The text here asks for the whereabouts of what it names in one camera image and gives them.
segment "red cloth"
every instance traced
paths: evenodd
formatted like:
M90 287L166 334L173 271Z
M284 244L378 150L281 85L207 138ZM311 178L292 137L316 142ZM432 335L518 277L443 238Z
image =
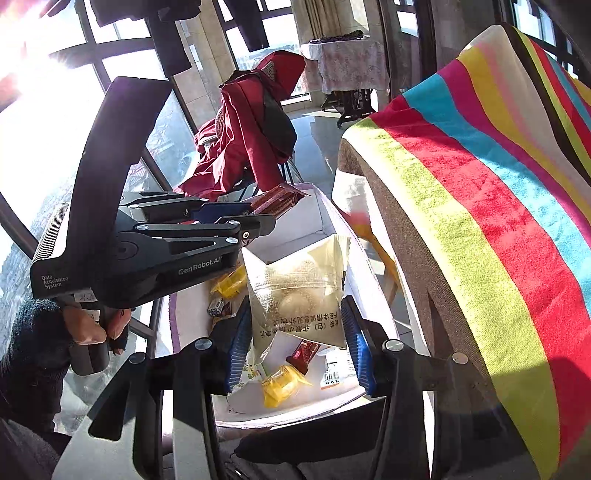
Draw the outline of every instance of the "red cloth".
M276 81L260 72L270 61L274 62ZM245 167L252 169L261 190L279 185L283 178L277 165L284 163L289 155L274 148L259 127L264 120L264 89L277 102L289 98L303 69L303 57L277 51L264 58L255 73L226 82L221 88L224 117L221 136L210 146L193 176L178 190L216 200L240 181ZM196 139L215 133L215 119L212 119L199 129Z

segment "finger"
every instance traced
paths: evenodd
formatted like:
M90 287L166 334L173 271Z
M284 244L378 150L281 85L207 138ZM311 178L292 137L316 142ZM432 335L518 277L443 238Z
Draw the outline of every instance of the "finger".
M74 341L79 345L95 345L97 343L103 343L107 340L107 332L94 320L92 324L86 325L80 332L79 340L74 338Z
M113 350L113 352L115 352L118 349L125 350L125 347L127 346L127 337L128 336L129 336L129 325L126 325L125 328L123 329L123 332L121 333L121 335L119 335L117 337L117 339L113 340L112 338L109 338L109 346L111 347L111 350Z
M76 343L93 345L106 340L106 332L84 310L65 307L63 317L66 328Z
M109 337L113 340L119 338L119 335L123 332L125 326L131 320L131 310L117 310L111 321L109 322L109 326L107 327L107 333Z

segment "hand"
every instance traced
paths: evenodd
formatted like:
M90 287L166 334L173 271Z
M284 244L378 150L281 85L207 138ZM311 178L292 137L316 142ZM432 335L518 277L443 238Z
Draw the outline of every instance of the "hand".
M105 331L82 309L67 306L62 311L66 328L79 345L103 343L107 340L107 336L115 340L131 320L131 310L117 310L111 317L107 331Z

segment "brown snack bar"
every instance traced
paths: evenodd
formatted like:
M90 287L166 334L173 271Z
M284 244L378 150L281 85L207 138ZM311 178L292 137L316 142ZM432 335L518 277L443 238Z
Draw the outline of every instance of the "brown snack bar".
M253 197L252 215L269 213L277 219L307 195L287 183L281 183L268 192Z
M297 368L298 372L302 375L306 375L308 373L308 364L314 358L319 348L319 343L302 340L291 356L287 357L285 361Z

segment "striped towel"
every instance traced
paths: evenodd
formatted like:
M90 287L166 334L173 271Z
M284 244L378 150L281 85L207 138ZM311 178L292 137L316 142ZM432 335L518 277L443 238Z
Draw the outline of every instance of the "striped towel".
M590 155L591 90L497 25L346 131L337 183L357 187L333 193L359 226L360 179L372 190L431 353L437 310L542 480L591 423Z

